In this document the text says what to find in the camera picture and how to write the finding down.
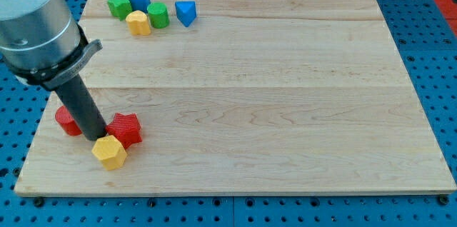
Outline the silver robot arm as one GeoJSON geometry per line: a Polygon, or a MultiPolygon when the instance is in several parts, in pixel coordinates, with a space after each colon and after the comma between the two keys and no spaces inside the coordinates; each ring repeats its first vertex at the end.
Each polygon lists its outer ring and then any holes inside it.
{"type": "Polygon", "coordinates": [[[1,0],[1,55],[30,85],[57,89],[101,48],[87,41],[65,0],[1,0]]]}

